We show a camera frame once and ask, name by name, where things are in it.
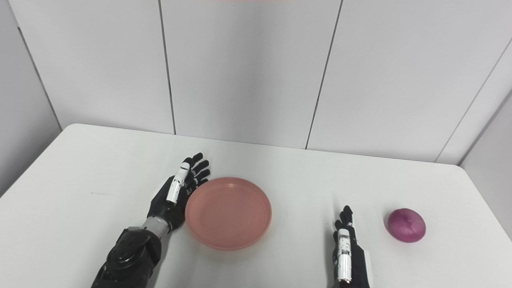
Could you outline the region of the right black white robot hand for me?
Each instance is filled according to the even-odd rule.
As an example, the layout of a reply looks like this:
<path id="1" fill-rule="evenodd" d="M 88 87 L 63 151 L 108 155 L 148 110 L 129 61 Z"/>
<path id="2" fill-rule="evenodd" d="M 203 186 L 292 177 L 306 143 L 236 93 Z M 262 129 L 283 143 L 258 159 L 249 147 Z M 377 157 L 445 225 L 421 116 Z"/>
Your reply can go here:
<path id="1" fill-rule="evenodd" d="M 334 228 L 334 287 L 370 288 L 370 266 L 366 260 L 366 251 L 357 241 L 350 206 L 344 206 L 339 218 L 334 222 Z"/>

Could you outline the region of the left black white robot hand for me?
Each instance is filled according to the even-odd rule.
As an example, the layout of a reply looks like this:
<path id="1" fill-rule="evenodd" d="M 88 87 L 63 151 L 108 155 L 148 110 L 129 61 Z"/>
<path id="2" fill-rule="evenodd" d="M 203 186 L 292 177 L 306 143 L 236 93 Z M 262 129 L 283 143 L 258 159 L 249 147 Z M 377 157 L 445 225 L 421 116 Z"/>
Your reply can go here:
<path id="1" fill-rule="evenodd" d="M 177 230 L 185 221 L 185 210 L 192 193 L 208 182 L 210 162 L 200 152 L 187 157 L 175 175 L 169 177 L 152 199 L 148 218 L 163 221 L 165 233 Z"/>

